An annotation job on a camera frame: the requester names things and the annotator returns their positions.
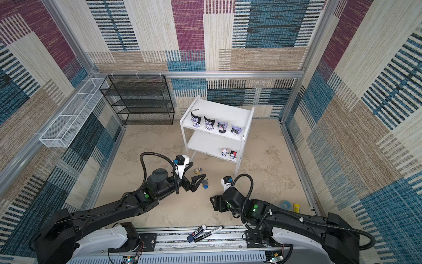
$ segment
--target patchwork carpet wall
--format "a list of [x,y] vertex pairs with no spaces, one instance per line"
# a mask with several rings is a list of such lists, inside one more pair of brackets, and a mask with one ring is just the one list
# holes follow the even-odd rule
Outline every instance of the patchwork carpet wall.
[[[40,0],[0,6],[1,171],[87,73]],[[0,197],[1,263],[33,263],[34,232],[61,208],[86,208],[119,132],[101,100],[69,148],[39,150]]]
[[[324,0],[54,1],[99,71],[297,71],[325,6]],[[175,119],[197,95],[278,118],[291,89],[290,79],[167,81]]]
[[341,0],[286,126],[324,211],[422,263],[422,5]]

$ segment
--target two-tier white shelf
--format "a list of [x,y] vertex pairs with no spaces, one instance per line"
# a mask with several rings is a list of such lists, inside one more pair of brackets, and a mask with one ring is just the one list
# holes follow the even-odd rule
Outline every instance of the two-tier white shelf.
[[[200,127],[196,128],[193,126],[191,113],[202,117]],[[182,130],[186,155],[192,160],[196,152],[200,152],[225,161],[233,162],[236,164],[236,170],[233,176],[236,177],[242,161],[253,115],[254,108],[252,108],[252,110],[246,110],[221,103],[210,102],[201,99],[198,95],[180,119],[180,128]],[[213,130],[207,130],[205,128],[204,116],[216,120]],[[218,132],[217,120],[228,123],[226,133],[221,134]],[[239,135],[236,136],[231,133],[232,124],[243,129]],[[186,141],[184,128],[195,130],[189,142]],[[228,149],[229,152],[230,150],[237,151],[237,158],[234,160],[230,159],[230,154],[223,157],[221,155],[221,150],[223,148]],[[189,155],[189,150],[193,150],[192,155]]]

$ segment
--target robotic arm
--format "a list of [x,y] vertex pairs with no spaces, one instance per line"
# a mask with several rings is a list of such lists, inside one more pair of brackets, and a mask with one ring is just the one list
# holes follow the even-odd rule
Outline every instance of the robotic arm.
[[[172,177],[165,169],[156,169],[147,178],[143,156],[153,155],[165,159],[172,165]],[[62,209],[53,214],[46,227],[34,235],[30,245],[35,245],[39,264],[65,264],[81,253],[104,248],[121,248],[133,251],[139,245],[139,235],[131,223],[123,223],[112,229],[101,229],[121,219],[148,212],[179,186],[185,191],[195,192],[205,174],[192,177],[190,182],[184,173],[193,166],[185,155],[174,161],[154,152],[140,155],[144,172],[143,183],[133,191],[124,193],[120,200],[86,211],[69,213]]]
[[[246,197],[234,187],[240,177],[248,177],[251,181]],[[214,210],[231,211],[233,216],[240,216],[248,229],[246,240],[249,248],[290,244],[287,256],[274,256],[269,260],[270,263],[284,263],[290,257],[293,245],[298,245],[319,251],[337,264],[358,264],[359,251],[369,249],[376,243],[372,235],[352,228],[339,215],[303,215],[281,209],[266,201],[249,200],[253,180],[248,174],[241,174],[235,180],[226,176],[222,179],[222,185],[225,190],[223,195],[211,197]],[[370,242],[359,246],[359,235],[366,236]]]

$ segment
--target white mesh basket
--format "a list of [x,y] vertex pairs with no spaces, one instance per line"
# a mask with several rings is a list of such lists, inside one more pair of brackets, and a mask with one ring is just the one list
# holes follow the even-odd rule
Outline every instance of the white mesh basket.
[[46,147],[70,146],[101,99],[99,88],[103,81],[104,79],[92,78],[85,83],[41,136],[40,141]]

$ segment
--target black mesh rack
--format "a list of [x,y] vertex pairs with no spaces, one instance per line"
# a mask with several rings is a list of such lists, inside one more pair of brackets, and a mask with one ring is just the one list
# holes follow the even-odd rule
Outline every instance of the black mesh rack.
[[174,107],[165,76],[109,75],[100,91],[125,125],[173,124]]

